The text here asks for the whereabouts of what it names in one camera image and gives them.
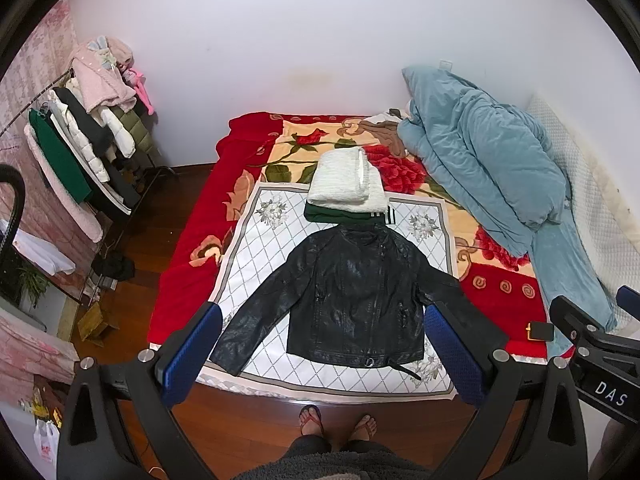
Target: blue gripper pad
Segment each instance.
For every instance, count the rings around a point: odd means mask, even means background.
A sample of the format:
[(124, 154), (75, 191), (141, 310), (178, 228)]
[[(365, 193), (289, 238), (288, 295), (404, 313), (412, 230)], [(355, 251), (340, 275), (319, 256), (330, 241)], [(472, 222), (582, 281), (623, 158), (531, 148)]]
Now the blue gripper pad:
[(221, 332), (222, 311), (217, 304), (207, 301), (185, 328), (171, 334), (162, 345), (156, 379), (162, 385), (165, 406), (170, 408), (187, 398)]
[(482, 371), (435, 305), (424, 311), (424, 333), (462, 400), (479, 408), (486, 395)]
[(618, 289), (616, 303), (633, 317), (640, 319), (640, 294), (630, 286), (623, 285)]

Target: white patterned sheet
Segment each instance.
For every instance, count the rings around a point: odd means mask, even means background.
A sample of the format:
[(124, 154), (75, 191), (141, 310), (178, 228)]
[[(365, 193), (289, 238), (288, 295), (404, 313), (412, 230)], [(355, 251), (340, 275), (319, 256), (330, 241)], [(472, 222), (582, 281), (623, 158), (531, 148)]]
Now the white patterned sheet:
[[(331, 227), (308, 222), (301, 184), (259, 182), (239, 220), (209, 301), (219, 304), (224, 326), (260, 283), (284, 263), (309, 234)], [(395, 213), (389, 227), (403, 234), (431, 265), (451, 274), (454, 241), (447, 229), (444, 202), (388, 193)], [(233, 377), (207, 362), (198, 382), (247, 395), (329, 402), (375, 402), (452, 398), (454, 389), (433, 346), (425, 338), (424, 359), (405, 365), (419, 381), (392, 368), (347, 368), (319, 364), (287, 354), (287, 314), (258, 346), (243, 373)]]

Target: white puffer jacket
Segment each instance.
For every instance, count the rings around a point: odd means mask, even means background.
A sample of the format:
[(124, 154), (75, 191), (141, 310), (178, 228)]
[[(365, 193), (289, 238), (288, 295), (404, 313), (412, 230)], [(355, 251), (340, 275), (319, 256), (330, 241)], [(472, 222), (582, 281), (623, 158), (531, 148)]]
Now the white puffer jacket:
[(87, 161), (89, 168), (91, 168), (91, 171), (95, 173), (95, 176), (98, 177), (100, 182), (108, 182), (109, 174), (107, 173), (107, 170), (104, 169), (104, 164), (95, 156), (94, 147), (89, 142), (89, 139), (86, 138), (86, 135), (82, 133), (80, 128), (78, 128), (76, 118), (73, 117), (68, 106), (58, 99), (58, 96), (53, 90), (49, 90), (49, 92), (47, 92), (47, 98), (58, 108), (60, 115), (62, 115), (62, 118), (65, 121), (65, 124), (60, 124), (60, 135), (67, 137), (78, 148), (78, 150), (80, 150), (82, 157)]
[[(65, 86), (71, 90), (72, 94), (76, 96), (76, 99), (84, 106), (84, 98), (80, 91), (80, 85), (78, 79), (73, 77), (66, 82)], [(119, 118), (109, 110), (108, 106), (99, 105), (91, 110), (91, 117), (94, 121), (100, 124), (100, 126), (108, 126), (113, 133), (113, 138), (116, 141), (116, 146), (122, 152), (126, 158), (130, 158), (133, 152), (136, 151), (136, 143), (133, 141), (133, 137), (122, 125)]]
[(99, 105), (91, 110), (91, 117), (100, 124), (100, 126), (108, 126), (113, 133), (113, 138), (116, 141), (116, 146), (122, 152), (122, 154), (129, 158), (136, 151), (136, 143), (133, 141), (133, 137), (122, 125), (119, 118), (109, 110), (108, 106)]

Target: person's leg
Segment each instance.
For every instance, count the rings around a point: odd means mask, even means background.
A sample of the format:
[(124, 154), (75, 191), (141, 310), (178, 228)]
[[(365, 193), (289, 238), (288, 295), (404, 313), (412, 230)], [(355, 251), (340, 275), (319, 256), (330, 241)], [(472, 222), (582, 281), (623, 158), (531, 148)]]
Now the person's leg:
[(321, 435), (302, 435), (291, 443), (287, 452), (282, 456), (311, 455), (313, 453), (328, 453), (331, 451), (331, 444)]
[(383, 451), (393, 453), (388, 447), (377, 442), (372, 442), (372, 437), (376, 434), (378, 425), (376, 419), (370, 415), (365, 415), (356, 424), (347, 443), (340, 451), (352, 451), (356, 453), (366, 453), (368, 451)]
[(300, 433), (283, 458), (331, 451), (331, 444), (324, 438), (320, 410), (315, 406), (305, 406), (300, 411)]

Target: gray fleece clothing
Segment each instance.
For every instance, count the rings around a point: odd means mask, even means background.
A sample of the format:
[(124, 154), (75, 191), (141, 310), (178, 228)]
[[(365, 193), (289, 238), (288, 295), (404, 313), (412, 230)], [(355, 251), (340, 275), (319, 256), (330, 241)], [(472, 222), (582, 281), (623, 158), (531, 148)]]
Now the gray fleece clothing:
[(351, 474), (360, 480), (426, 480), (431, 472), (389, 452), (341, 451), (281, 458), (234, 480), (314, 480), (336, 474)]

